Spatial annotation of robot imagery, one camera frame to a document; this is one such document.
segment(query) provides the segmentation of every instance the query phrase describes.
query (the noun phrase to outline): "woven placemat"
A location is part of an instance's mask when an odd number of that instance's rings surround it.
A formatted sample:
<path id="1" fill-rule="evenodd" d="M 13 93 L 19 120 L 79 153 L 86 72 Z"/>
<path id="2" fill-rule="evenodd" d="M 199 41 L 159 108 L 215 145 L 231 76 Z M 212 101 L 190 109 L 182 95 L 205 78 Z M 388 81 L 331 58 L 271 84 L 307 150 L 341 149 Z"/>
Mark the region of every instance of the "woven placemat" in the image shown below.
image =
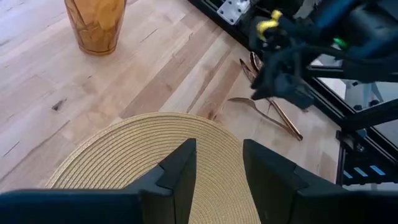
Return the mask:
<path id="1" fill-rule="evenodd" d="M 220 125 L 189 114 L 143 114 L 110 126 L 76 149 L 47 187 L 123 188 L 187 138 L 197 139 L 190 223 L 260 223 L 246 182 L 242 143 Z"/>

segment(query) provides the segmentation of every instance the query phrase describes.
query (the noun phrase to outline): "wooden floor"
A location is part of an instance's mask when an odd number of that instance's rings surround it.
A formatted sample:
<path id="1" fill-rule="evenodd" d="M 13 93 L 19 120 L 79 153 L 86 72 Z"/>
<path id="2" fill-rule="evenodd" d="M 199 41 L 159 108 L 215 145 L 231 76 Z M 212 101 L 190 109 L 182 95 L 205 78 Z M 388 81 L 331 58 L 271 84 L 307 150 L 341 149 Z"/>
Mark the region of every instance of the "wooden floor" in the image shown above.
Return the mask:
<path id="1" fill-rule="evenodd" d="M 2 0 L 0 29 L 0 191 L 43 187 L 88 137 L 152 111 L 204 116 L 335 179 L 338 126 L 277 100 L 303 134 L 298 142 L 227 101 L 252 93 L 239 65 L 248 52 L 187 0 L 128 0 L 107 57 L 79 50 L 62 0 Z M 257 106 L 278 119 L 265 101 Z"/>

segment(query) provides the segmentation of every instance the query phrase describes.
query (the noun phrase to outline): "yellow clip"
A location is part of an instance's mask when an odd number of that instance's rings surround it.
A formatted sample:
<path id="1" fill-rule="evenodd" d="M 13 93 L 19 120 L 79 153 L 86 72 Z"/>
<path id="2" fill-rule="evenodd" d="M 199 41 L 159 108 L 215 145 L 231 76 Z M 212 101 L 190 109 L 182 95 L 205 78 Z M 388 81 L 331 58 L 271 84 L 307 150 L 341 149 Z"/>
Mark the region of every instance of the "yellow clip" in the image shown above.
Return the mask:
<path id="1" fill-rule="evenodd" d="M 263 36 L 263 33 L 270 28 L 279 26 L 279 18 L 282 16 L 282 13 L 278 10 L 274 10 L 271 15 L 271 20 L 261 21 L 257 24 L 257 33 L 261 40 L 266 41 L 266 38 Z"/>

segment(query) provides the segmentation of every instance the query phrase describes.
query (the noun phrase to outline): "amber glass vase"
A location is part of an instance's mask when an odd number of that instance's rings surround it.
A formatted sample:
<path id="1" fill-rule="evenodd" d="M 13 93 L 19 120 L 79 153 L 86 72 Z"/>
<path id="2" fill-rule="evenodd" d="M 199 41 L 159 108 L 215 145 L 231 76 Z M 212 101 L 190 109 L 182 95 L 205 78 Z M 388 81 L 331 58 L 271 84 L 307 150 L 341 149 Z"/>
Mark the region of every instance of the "amber glass vase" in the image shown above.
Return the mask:
<path id="1" fill-rule="evenodd" d="M 65 0 L 65 5 L 82 51 L 107 55 L 115 50 L 126 0 Z"/>

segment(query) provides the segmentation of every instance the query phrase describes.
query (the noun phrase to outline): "metal bracket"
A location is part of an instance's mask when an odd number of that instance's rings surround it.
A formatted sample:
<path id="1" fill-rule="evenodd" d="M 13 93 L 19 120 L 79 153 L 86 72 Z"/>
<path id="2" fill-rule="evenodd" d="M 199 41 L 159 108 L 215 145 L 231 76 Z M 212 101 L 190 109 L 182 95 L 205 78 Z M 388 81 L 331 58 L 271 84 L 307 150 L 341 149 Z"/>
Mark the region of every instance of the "metal bracket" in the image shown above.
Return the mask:
<path id="1" fill-rule="evenodd" d="M 250 8 L 249 0 L 227 0 L 217 10 L 217 14 L 227 23 L 235 25 Z"/>

